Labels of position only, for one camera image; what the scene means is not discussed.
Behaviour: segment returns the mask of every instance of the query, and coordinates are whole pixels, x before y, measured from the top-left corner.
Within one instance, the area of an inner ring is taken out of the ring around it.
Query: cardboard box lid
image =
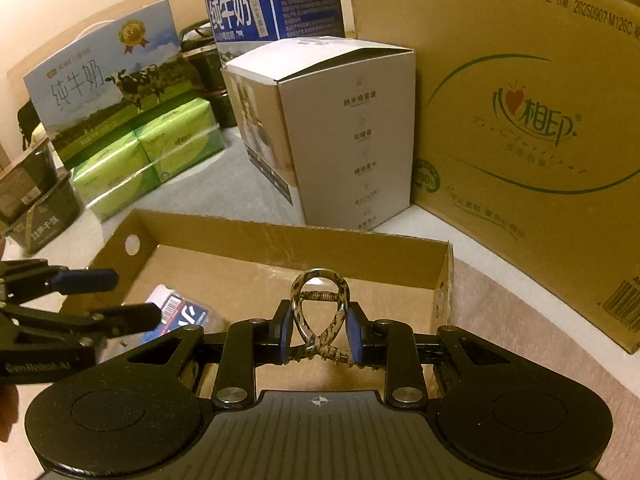
[[[411,52],[401,46],[375,43],[373,41],[352,40],[350,38],[287,38],[260,46],[226,64],[226,70],[260,80],[265,84],[275,84],[292,76],[328,68],[341,64],[341,57],[359,52],[362,57],[381,57]]]

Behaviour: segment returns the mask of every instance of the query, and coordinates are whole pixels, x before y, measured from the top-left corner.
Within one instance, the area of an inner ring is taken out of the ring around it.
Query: red heart logo
[[[511,115],[515,116],[516,111],[518,111],[518,108],[520,108],[520,105],[524,100],[524,92],[522,91],[522,89],[515,92],[513,90],[509,90],[505,94],[504,99],[505,101],[507,101],[507,108],[511,112]]]

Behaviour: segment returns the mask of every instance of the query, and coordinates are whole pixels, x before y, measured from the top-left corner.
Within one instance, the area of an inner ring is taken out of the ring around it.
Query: green tissue pack
[[[103,221],[160,186],[160,180],[130,132],[74,168],[73,185]]]
[[[161,182],[224,148],[209,102],[196,98],[135,130]]]

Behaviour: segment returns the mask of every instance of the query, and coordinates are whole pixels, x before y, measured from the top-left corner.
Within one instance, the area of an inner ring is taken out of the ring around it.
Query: cardboard box
[[[329,267],[347,279],[352,301],[369,319],[391,318],[434,333],[448,322],[453,280],[452,248],[444,242],[142,210],[130,213],[90,266],[101,267],[117,271],[118,287],[69,296],[61,313],[143,302],[163,283],[228,322],[271,319],[300,272]],[[335,313],[328,303],[305,301],[303,308],[317,333]],[[294,329],[292,344],[300,342]],[[344,330],[335,344],[347,348]],[[382,389],[384,372],[318,358],[262,366],[256,377],[258,392],[358,390]]]
[[[344,37],[340,0],[205,0],[223,62],[271,41]]]
[[[353,0],[359,38],[416,51],[415,202],[629,352],[640,346],[639,6]]]
[[[193,99],[168,0],[92,30],[31,70],[24,83],[68,170]]]
[[[370,229],[409,205],[415,58],[339,38],[280,40],[223,69],[282,220]]]

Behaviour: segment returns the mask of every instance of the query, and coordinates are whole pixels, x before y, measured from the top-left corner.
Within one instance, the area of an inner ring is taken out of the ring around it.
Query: black container
[[[11,225],[56,183],[50,140],[44,137],[0,173],[0,221]]]
[[[220,69],[220,56],[216,47],[209,20],[193,23],[180,31],[182,56],[200,74],[204,88],[209,92],[224,90],[225,81]]]
[[[213,114],[220,123],[222,128],[231,128],[238,126],[236,122],[236,116],[234,115],[234,109],[231,106],[229,100],[229,92],[226,90],[219,90],[217,92],[204,92],[200,94],[211,104]]]
[[[36,253],[61,234],[82,209],[70,177],[71,173],[62,176],[2,234],[13,238],[29,254]]]

